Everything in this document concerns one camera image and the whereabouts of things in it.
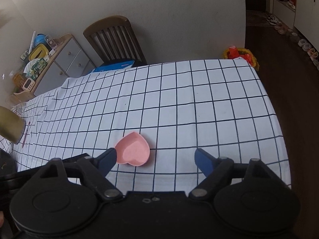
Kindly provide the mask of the white kitchen cabinets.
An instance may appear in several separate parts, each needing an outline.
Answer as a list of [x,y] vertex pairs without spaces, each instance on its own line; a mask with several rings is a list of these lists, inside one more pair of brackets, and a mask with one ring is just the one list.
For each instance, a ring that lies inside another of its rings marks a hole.
[[318,0],[267,0],[270,13],[318,48]]

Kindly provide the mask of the small pink heart dish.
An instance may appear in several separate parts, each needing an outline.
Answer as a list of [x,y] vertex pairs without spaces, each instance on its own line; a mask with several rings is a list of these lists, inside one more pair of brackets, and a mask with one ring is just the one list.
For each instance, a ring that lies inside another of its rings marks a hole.
[[147,141],[137,132],[124,136],[115,145],[117,163],[129,164],[135,167],[144,165],[150,157],[150,147]]

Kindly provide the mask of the red pen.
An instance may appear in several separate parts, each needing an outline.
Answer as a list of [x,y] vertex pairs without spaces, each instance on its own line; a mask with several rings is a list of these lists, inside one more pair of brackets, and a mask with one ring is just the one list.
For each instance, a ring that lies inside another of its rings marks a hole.
[[23,142],[22,142],[22,148],[25,145],[25,142],[26,142],[26,139],[27,139],[27,135],[28,135],[28,131],[29,131],[29,128],[30,128],[30,124],[31,124],[31,122],[29,121],[27,126],[26,126],[26,131],[24,133]]

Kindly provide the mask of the gold metal container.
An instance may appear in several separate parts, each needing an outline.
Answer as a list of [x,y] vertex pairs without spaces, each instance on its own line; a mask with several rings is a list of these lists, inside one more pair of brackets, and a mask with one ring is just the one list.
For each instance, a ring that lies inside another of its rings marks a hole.
[[0,134],[3,138],[18,144],[25,130],[25,120],[11,110],[0,106]]

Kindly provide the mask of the blue box on chair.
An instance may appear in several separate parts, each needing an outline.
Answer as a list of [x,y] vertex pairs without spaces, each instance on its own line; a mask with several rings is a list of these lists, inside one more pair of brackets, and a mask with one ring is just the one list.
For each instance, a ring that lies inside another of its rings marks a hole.
[[142,66],[143,63],[139,60],[133,60],[133,59],[115,59],[112,61],[107,61],[106,63],[103,63],[99,67],[93,69],[91,73],[93,72],[107,72],[112,70],[120,70],[125,68],[131,68],[131,67],[137,67]]

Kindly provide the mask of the grey drawer sideboard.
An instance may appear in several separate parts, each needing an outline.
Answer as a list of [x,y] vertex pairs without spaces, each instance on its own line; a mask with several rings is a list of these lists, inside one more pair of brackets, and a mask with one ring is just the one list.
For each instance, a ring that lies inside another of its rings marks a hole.
[[68,33],[60,41],[61,44],[48,60],[47,67],[39,75],[33,88],[14,94],[19,103],[60,87],[68,77],[79,78],[88,74],[96,67],[73,35]]

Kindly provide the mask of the yellow red basket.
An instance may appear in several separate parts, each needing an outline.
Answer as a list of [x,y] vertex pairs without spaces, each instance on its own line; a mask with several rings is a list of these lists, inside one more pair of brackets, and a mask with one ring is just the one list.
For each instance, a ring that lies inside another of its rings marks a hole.
[[256,71],[260,69],[260,65],[256,57],[252,52],[245,48],[237,48],[236,46],[230,46],[223,52],[223,59],[245,59]]

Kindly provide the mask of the wooden chair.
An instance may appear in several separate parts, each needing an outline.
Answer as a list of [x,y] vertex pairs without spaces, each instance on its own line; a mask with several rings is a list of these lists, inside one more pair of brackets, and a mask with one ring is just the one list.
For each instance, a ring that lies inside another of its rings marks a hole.
[[115,15],[91,24],[83,36],[104,64],[133,60],[134,66],[147,64],[147,60],[125,16]]

